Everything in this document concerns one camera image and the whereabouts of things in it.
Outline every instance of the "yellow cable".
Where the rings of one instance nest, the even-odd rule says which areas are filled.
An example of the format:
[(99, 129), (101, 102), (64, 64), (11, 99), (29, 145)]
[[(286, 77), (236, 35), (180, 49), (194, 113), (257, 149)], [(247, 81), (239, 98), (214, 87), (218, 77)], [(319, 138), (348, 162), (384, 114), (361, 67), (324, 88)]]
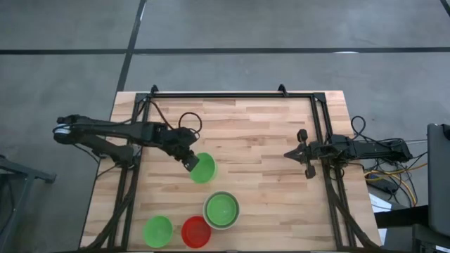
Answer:
[(394, 172), (373, 170), (373, 171), (369, 171), (369, 172), (364, 173), (364, 177), (366, 177), (369, 174), (384, 174), (385, 175), (385, 176), (380, 175), (377, 179), (366, 179), (366, 181), (369, 181), (369, 182), (379, 181), (379, 180), (382, 180), (382, 179), (386, 178), (387, 176), (395, 177), (398, 181), (400, 181), (400, 184), (402, 184), (402, 185), (404, 185), (406, 187), (406, 189), (409, 192), (409, 195), (411, 196), (411, 199), (413, 200), (413, 203), (414, 203), (413, 206), (415, 207), (417, 205), (417, 200), (416, 200), (416, 197), (413, 194), (413, 191), (409, 188), (409, 186), (405, 182), (403, 182), (403, 180), (401, 180), (398, 176), (395, 176), (395, 175), (396, 174), (401, 174), (401, 173), (404, 173), (404, 172), (407, 172), (407, 171), (411, 171), (411, 170), (414, 170), (414, 169), (420, 169), (420, 168), (422, 168), (422, 167), (424, 167), (426, 165), (427, 165), (427, 163), (424, 163), (424, 164), (421, 164), (421, 165), (416, 166), (416, 167), (412, 167), (412, 168), (409, 168), (409, 169), (402, 169), (402, 170), (394, 171)]
[(413, 203), (414, 203), (413, 206), (415, 207), (415, 206), (417, 205), (417, 200), (416, 200), (416, 197), (414, 197), (413, 191), (409, 188), (408, 184), (406, 184), (405, 182), (403, 182), (403, 180), (401, 180), (398, 176), (395, 176), (395, 175), (391, 175), (391, 176), (395, 177), (397, 180), (400, 181), (401, 184), (403, 184), (403, 185), (406, 187), (406, 189), (407, 189), (408, 192), (409, 192), (409, 195), (410, 195), (411, 198), (413, 199)]
[(388, 172), (388, 171), (376, 171), (376, 170), (373, 170), (373, 171), (368, 172), (367, 174), (376, 173), (376, 174), (394, 175), (394, 174), (404, 173), (404, 172), (406, 172), (406, 171), (411, 171), (411, 170), (414, 170), (414, 169), (420, 169), (420, 168), (426, 166), (427, 164), (428, 164), (428, 163), (424, 163), (424, 164), (421, 164), (421, 165), (419, 165), (419, 166), (417, 166), (417, 167), (412, 167), (412, 168), (410, 168), (410, 169), (402, 169), (402, 170), (394, 171), (394, 172)]
[[(401, 180), (398, 176), (395, 176), (393, 174), (386, 175), (386, 176), (392, 176), (392, 177), (396, 178), (398, 181), (400, 181), (400, 184), (402, 184), (402, 185), (404, 185), (406, 187), (406, 189), (409, 192), (409, 195), (411, 196), (411, 199), (413, 200), (413, 206), (415, 207), (417, 205), (417, 200), (416, 200), (416, 197), (414, 197), (413, 191), (409, 188), (409, 186), (405, 182), (403, 182), (403, 180)], [(378, 180), (381, 180), (381, 179), (384, 179), (384, 177), (379, 177), (377, 179), (366, 179), (366, 181), (378, 181)]]

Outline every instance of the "black metal frame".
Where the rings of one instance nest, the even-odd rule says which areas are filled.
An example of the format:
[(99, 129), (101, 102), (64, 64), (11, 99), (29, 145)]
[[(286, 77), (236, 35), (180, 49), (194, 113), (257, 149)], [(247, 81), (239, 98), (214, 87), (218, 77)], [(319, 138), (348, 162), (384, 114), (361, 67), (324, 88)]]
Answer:
[[(238, 93), (238, 92), (226, 92), (226, 93), (176, 93), (176, 92), (169, 92), (169, 93), (160, 93), (158, 92), (158, 88), (156, 86), (153, 86), (150, 93), (137, 93), (135, 100), (134, 100), (134, 108), (133, 108), (133, 114), (132, 114), (132, 120), (133, 122), (136, 121), (137, 118), (137, 112), (138, 108), (140, 107), (140, 103), (145, 103), (144, 106), (144, 113), (143, 113), (143, 121), (148, 120), (149, 112), (150, 112), (150, 103), (148, 102), (150, 99), (157, 98), (157, 99), (163, 99), (163, 98), (305, 98), (309, 99), (311, 103), (311, 111), (313, 115), (314, 120), (314, 128), (316, 130), (317, 139), (319, 142), (324, 143), (324, 139), (322, 137), (322, 128), (321, 123), (319, 119), (319, 111), (317, 108), (317, 103), (321, 104), (322, 107), (322, 113), (323, 113), (323, 119), (325, 122), (325, 129), (326, 129), (326, 139), (330, 135), (333, 134), (333, 129), (331, 126), (330, 121), (330, 115), (328, 113), (328, 106), (326, 103), (326, 96), (325, 93), (288, 93), (284, 87), (284, 85), (280, 85), (278, 88), (279, 92), (252, 92), (252, 93)], [(149, 99), (146, 102), (141, 102), (142, 98), (144, 96), (147, 96)], [(352, 230), (349, 223), (345, 222), (346, 232), (348, 236), (348, 242), (349, 246), (344, 246), (342, 242), (342, 235), (339, 227), (339, 221), (338, 221), (338, 213), (336, 211), (336, 205), (333, 198), (336, 196), (336, 193), (333, 188), (333, 184), (331, 182), (330, 177), (330, 165), (328, 163), (328, 160), (321, 160), (322, 161), (322, 167), (323, 167), (323, 175), (324, 175), (324, 183), (326, 186), (326, 192), (328, 197), (328, 206), (330, 209), (330, 217), (331, 217), (331, 224), (333, 227), (333, 235), (335, 238), (335, 244), (336, 249), (342, 250), (342, 251), (348, 251), (349, 249), (354, 249), (355, 251), (365, 250), (362, 248), (356, 247), (356, 240), (354, 236), (354, 231)], [(130, 185), (130, 191), (131, 191), (131, 202), (127, 205), (127, 210), (125, 214), (125, 223), (124, 223), (124, 229), (122, 234), (122, 240), (120, 243), (120, 246), (115, 246), (115, 237), (117, 232), (117, 224), (114, 225), (114, 228), (111, 230), (109, 234), (108, 244), (106, 248), (100, 248), (100, 249), (88, 249), (89, 252), (102, 252), (104, 250), (109, 250), (111, 252), (126, 252), (128, 247), (128, 240), (129, 240), (129, 231), (131, 228), (131, 220), (133, 216), (133, 206), (134, 206), (134, 196), (136, 194), (136, 186), (138, 182), (139, 177), (139, 166), (140, 164), (137, 164), (135, 168), (133, 168), (133, 174), (131, 178), (131, 185)], [(122, 170), (122, 173), (120, 174), (120, 180), (118, 183), (118, 189), (117, 189), (117, 197), (115, 202), (115, 211), (118, 210), (119, 206), (122, 204), (122, 198), (124, 196), (124, 188), (125, 188), (125, 181), (127, 180), (127, 174), (129, 169), (124, 168)], [(349, 215), (348, 210), (348, 202), (347, 202), (347, 196), (345, 194), (345, 188), (344, 188), (344, 182), (342, 180), (342, 175), (340, 174), (340, 169), (335, 168), (336, 173), (336, 181), (337, 181), (337, 189), (339, 194), (339, 199), (342, 202), (342, 206), (344, 207), (344, 211), (346, 211)]]
[(20, 216), (23, 213), (25, 204), (30, 195), (31, 187), (35, 179), (42, 179), (46, 183), (53, 183), (55, 181), (55, 174), (48, 174), (37, 169), (32, 169), (21, 164), (11, 162), (0, 155), (0, 169), (10, 172), (10, 174), (0, 174), (1, 177), (8, 177), (6, 180), (23, 180), (23, 187), (20, 191), (19, 198), (15, 201), (13, 213), (7, 221), (3, 233), (0, 235), (0, 252), (8, 250), (8, 246), (17, 228)]

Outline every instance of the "wire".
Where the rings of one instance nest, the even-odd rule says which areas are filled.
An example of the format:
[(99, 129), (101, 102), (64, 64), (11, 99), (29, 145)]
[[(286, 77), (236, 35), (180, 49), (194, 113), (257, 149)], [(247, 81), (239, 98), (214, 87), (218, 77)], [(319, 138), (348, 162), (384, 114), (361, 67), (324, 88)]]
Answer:
[[(413, 206), (415, 207), (417, 205), (417, 200), (415, 195), (413, 194), (413, 191), (411, 190), (411, 188), (409, 188), (408, 184), (406, 184), (402, 179), (400, 179), (398, 176), (396, 175), (389, 175), (389, 177), (394, 177), (395, 179), (397, 179), (398, 181), (400, 181), (400, 184), (402, 184), (403, 186), (405, 186), (405, 188), (407, 189), (407, 191), (409, 192), (409, 195), (411, 196), (411, 198), (413, 199)], [(366, 179), (366, 181), (379, 181), (384, 179), (383, 177), (379, 177), (377, 179)]]
[[(409, 171), (409, 170), (413, 169), (414, 164), (415, 164), (420, 158), (422, 158), (422, 156), (424, 156), (426, 153), (427, 153), (427, 152), (424, 152), (424, 153), (422, 153), (421, 155), (419, 155), (419, 156), (417, 157), (416, 161), (414, 161), (414, 162), (408, 167), (407, 170)], [(411, 177), (409, 176), (409, 174), (408, 174), (408, 179), (409, 179), (409, 181), (411, 182), (411, 186), (413, 187), (414, 195), (416, 196), (416, 198), (417, 198), (417, 200), (418, 200), (418, 196), (417, 196), (417, 192), (416, 192), (416, 187), (414, 186), (414, 183), (413, 183), (413, 181), (411, 180)]]
[(111, 168), (109, 168), (109, 169), (107, 169), (107, 170), (105, 170), (105, 171), (102, 171), (99, 175), (96, 176), (96, 180), (97, 180), (101, 175), (103, 175), (104, 173), (110, 171), (111, 169), (114, 169), (114, 168), (117, 167), (117, 166), (119, 166), (119, 165), (118, 165), (118, 164), (114, 164), (114, 166), (112, 166)]
[(420, 154), (420, 155), (418, 155), (418, 156), (416, 156), (416, 157), (413, 157), (413, 158), (421, 158), (422, 156), (424, 156), (424, 155), (427, 154), (427, 153), (428, 153), (428, 151), (423, 152), (422, 154)]
[[(342, 174), (340, 175), (340, 179), (343, 179), (343, 178), (344, 178), (344, 175), (345, 175), (345, 170), (344, 170), (344, 168), (342, 168), (342, 167), (340, 167), (339, 169), (340, 169), (340, 171), (342, 172)], [(337, 180), (337, 179), (334, 179), (333, 177), (331, 177), (331, 174), (329, 174), (328, 176), (329, 176), (330, 179), (332, 179), (332, 180)]]
[[(151, 101), (151, 100), (150, 100), (149, 102), (150, 102), (152, 105), (155, 106), (155, 108), (156, 108), (156, 110), (157, 110), (157, 113), (159, 113), (160, 116), (161, 116), (162, 121), (163, 121), (170, 129), (173, 130), (174, 127), (173, 127), (173, 126), (167, 121), (167, 119), (164, 117), (163, 113), (161, 112), (160, 107), (159, 107), (155, 102), (153, 102), (153, 101)], [(196, 116), (197, 119), (198, 119), (198, 122), (199, 122), (199, 124), (200, 124), (198, 130), (195, 130), (195, 129), (192, 129), (192, 128), (188, 128), (189, 130), (191, 130), (191, 131), (195, 134), (195, 137), (196, 137), (197, 140), (198, 140), (198, 139), (200, 138), (200, 131), (201, 131), (202, 128), (203, 128), (203, 121), (202, 121), (202, 119), (200, 118), (200, 116), (198, 116), (198, 114), (196, 114), (196, 113), (194, 113), (194, 112), (185, 112), (185, 113), (182, 114), (182, 116), (180, 116), (180, 118), (178, 119), (178, 127), (179, 127), (179, 128), (181, 128), (181, 121), (182, 121), (183, 117), (186, 116), (186, 115), (194, 115), (194, 116)]]
[(419, 198), (418, 198), (417, 192), (416, 192), (416, 187), (414, 187), (414, 183), (411, 180), (411, 176), (409, 175), (409, 173), (406, 173), (406, 175), (408, 176), (408, 180), (411, 182), (411, 187), (413, 188), (414, 196), (416, 198), (416, 203), (414, 204), (414, 207), (415, 207), (417, 205), (417, 202), (419, 201)]
[[(383, 164), (383, 163), (386, 163), (386, 161), (383, 161), (383, 162), (380, 162), (380, 160), (379, 159), (375, 159), (375, 165), (374, 166), (372, 166), (371, 168), (369, 168), (369, 169), (372, 169), (372, 168), (375, 168), (375, 170), (377, 171), (377, 172), (380, 172), (380, 173), (385, 173), (385, 172), (389, 172), (389, 171), (385, 171), (380, 165), (381, 164)], [(398, 167), (398, 166), (401, 166), (401, 164), (400, 163), (395, 163), (395, 165), (396, 165), (396, 167)], [(392, 177), (392, 176), (390, 176), (390, 175), (387, 175), (388, 176), (388, 178), (397, 186), (397, 189), (395, 190), (395, 191), (398, 191), (399, 189), (407, 196), (407, 199), (408, 199), (408, 202), (409, 202), (409, 207), (412, 207), (413, 206), (413, 203), (412, 203), (412, 201), (411, 201), (411, 198), (410, 198), (410, 196), (408, 195), (408, 193), (402, 188), (402, 186), (401, 186), (401, 183), (397, 183), (397, 181), (395, 181), (394, 180), (394, 178)], [(367, 181), (378, 181), (378, 180), (381, 180), (381, 179), (383, 179), (384, 177), (380, 177), (380, 178), (378, 178), (378, 179), (367, 179)], [(390, 195), (390, 197), (389, 197), (389, 200), (392, 198), (392, 197), (394, 197), (394, 199), (395, 199), (395, 201), (397, 202), (397, 203), (399, 203), (399, 205), (400, 205), (400, 202), (398, 201), (398, 199), (397, 199), (397, 196), (395, 195), (395, 194), (393, 194), (393, 192), (391, 193), (391, 195)]]
[(160, 109), (160, 107), (155, 103), (155, 102), (153, 102), (153, 101), (149, 101), (152, 105), (154, 105), (155, 106), (155, 108), (156, 108), (156, 110), (157, 110), (157, 113), (159, 113), (160, 114), (160, 116), (161, 116), (161, 119), (162, 119), (162, 121), (170, 128), (170, 129), (174, 129), (174, 127), (167, 121), (167, 119), (166, 119), (166, 117), (164, 117), (164, 115), (163, 115), (163, 113), (161, 112), (161, 109)]
[(377, 208), (381, 208), (381, 209), (385, 209), (385, 210), (389, 210), (389, 211), (391, 211), (391, 209), (390, 209), (390, 208), (386, 208), (386, 207), (380, 207), (380, 206), (377, 206), (377, 205), (374, 205), (374, 204), (372, 204), (372, 207), (377, 207)]
[(78, 148), (79, 150), (85, 152), (85, 153), (88, 154), (90, 157), (92, 157), (92, 159), (94, 159), (94, 161), (96, 161), (97, 164), (100, 163), (100, 161), (97, 160), (97, 159), (94, 157), (94, 155), (92, 155), (88, 150), (85, 150), (85, 149), (79, 147), (77, 144), (72, 144), (72, 145), (73, 145), (74, 147)]
[(386, 161), (380, 162), (378, 159), (375, 159), (375, 165), (373, 165), (372, 167), (367, 168), (366, 171), (370, 171), (370, 170), (372, 170), (374, 168), (375, 169), (377, 169), (377, 168), (381, 169), (380, 165), (385, 164), (385, 163), (386, 163)]
[[(359, 131), (357, 131), (357, 130), (354, 128), (353, 122), (354, 122), (355, 119), (361, 119), (362, 122), (363, 122), (363, 127), (361, 127), (361, 130), (359, 130)], [(365, 120), (362, 116), (357, 115), (357, 116), (355, 116), (355, 117), (352, 118), (350, 124), (352, 125), (353, 131), (356, 133), (355, 136), (352, 138), (352, 141), (353, 141), (354, 139), (360, 137), (360, 135), (362, 134), (362, 132), (363, 132), (364, 129), (366, 128), (366, 120)]]
[(11, 185), (11, 180), (7, 178), (8, 181), (8, 188), (9, 188), (9, 196), (11, 200), (11, 213), (9, 214), (7, 220), (5, 221), (5, 224), (1, 227), (0, 235), (3, 233), (7, 225), (9, 224), (9, 221), (11, 220), (11, 217), (13, 216), (14, 209), (15, 209), (15, 200), (14, 200), (14, 194), (13, 194), (13, 186)]
[(194, 115), (198, 118), (198, 121), (200, 123), (200, 126), (198, 128), (198, 130), (195, 130), (195, 132), (200, 132), (202, 131), (203, 128), (203, 123), (202, 123), (202, 119), (200, 118), (200, 116), (198, 116), (198, 114), (194, 113), (194, 112), (185, 112), (184, 114), (182, 114), (182, 116), (180, 117), (180, 119), (178, 120), (178, 127), (181, 127), (181, 120), (183, 119), (184, 116), (186, 115)]
[(411, 170), (414, 170), (414, 169), (420, 169), (420, 168), (426, 166), (427, 164), (428, 164), (428, 163), (424, 163), (424, 164), (421, 164), (421, 165), (419, 165), (419, 166), (417, 166), (417, 167), (408, 168), (408, 169), (400, 169), (400, 170), (397, 170), (397, 171), (377, 171), (377, 170), (373, 170), (373, 171), (370, 171), (370, 172), (365, 173), (364, 176), (369, 175), (369, 174), (395, 175), (395, 174), (400, 174), (400, 173), (408, 172), (408, 171), (411, 171)]

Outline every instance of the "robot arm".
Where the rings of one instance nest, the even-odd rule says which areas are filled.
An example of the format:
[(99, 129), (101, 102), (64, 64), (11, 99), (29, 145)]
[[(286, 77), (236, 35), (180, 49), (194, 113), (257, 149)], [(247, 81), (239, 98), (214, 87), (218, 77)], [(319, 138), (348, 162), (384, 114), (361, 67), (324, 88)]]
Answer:
[(408, 162), (413, 155), (407, 144), (400, 138), (384, 141), (355, 141), (347, 136), (333, 134), (330, 144), (312, 141), (307, 145), (308, 134), (301, 129), (297, 134), (298, 147), (284, 154), (284, 157), (307, 165), (306, 176), (311, 179), (316, 175), (311, 160), (328, 158), (333, 166), (345, 166), (352, 160), (383, 158), (392, 162)]
[(169, 129), (164, 123), (135, 122), (130, 124), (109, 122), (80, 115), (59, 117), (58, 126), (53, 130), (53, 138), (62, 144), (81, 144), (95, 154), (106, 154), (121, 165), (134, 163), (134, 149), (130, 145), (115, 145), (99, 136), (124, 138), (144, 147), (159, 148), (191, 171), (198, 158), (189, 148), (197, 141), (195, 132), (180, 127)]

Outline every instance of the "metal stand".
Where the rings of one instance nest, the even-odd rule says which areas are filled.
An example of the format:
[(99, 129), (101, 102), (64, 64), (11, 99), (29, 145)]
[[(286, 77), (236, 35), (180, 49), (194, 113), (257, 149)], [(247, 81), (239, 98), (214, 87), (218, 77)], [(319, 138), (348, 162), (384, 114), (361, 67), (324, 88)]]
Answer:
[(8, 177), (6, 180), (20, 179), (24, 181), (22, 191), (19, 194), (19, 198), (15, 200), (15, 206), (13, 207), (13, 213), (10, 219), (7, 220), (7, 224), (2, 234), (0, 234), (0, 253), (5, 252), (8, 249), (8, 244), (14, 235), (17, 227), (20, 215), (22, 214), (27, 198), (30, 194), (32, 184), (35, 179), (42, 179), (46, 183), (53, 183), (55, 181), (55, 174), (47, 174), (36, 169), (32, 169), (15, 162), (7, 160), (4, 156), (0, 155), (0, 169), (11, 172), (11, 174), (0, 174), (1, 177)]

